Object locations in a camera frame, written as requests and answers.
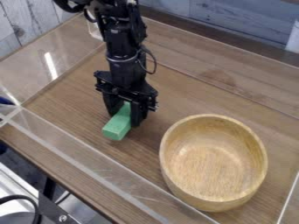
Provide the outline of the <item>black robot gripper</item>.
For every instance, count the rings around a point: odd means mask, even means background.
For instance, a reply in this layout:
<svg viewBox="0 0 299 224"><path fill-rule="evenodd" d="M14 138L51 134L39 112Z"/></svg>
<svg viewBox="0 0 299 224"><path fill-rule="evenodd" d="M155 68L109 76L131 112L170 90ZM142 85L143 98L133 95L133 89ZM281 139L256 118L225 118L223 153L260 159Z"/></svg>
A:
<svg viewBox="0 0 299 224"><path fill-rule="evenodd" d="M111 116L131 104L131 126L139 127L150 111L158 109L158 90L149 84L146 56L129 59L107 57L109 71L97 71L97 90L103 94Z"/></svg>

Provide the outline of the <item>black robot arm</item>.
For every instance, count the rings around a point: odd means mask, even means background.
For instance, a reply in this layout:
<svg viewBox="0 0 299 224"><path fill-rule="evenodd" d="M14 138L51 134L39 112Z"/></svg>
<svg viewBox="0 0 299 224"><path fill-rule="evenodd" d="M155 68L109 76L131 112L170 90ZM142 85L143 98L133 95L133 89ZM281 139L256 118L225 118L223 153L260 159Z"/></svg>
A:
<svg viewBox="0 0 299 224"><path fill-rule="evenodd" d="M103 94L107 112L115 115L130 105L130 122L139 126L158 108L158 91L146 76L157 72L147 67L154 57L145 45L147 25L142 18L139 0L54 0L69 13L82 13L98 26L107 44L107 71L94 73L97 90Z"/></svg>

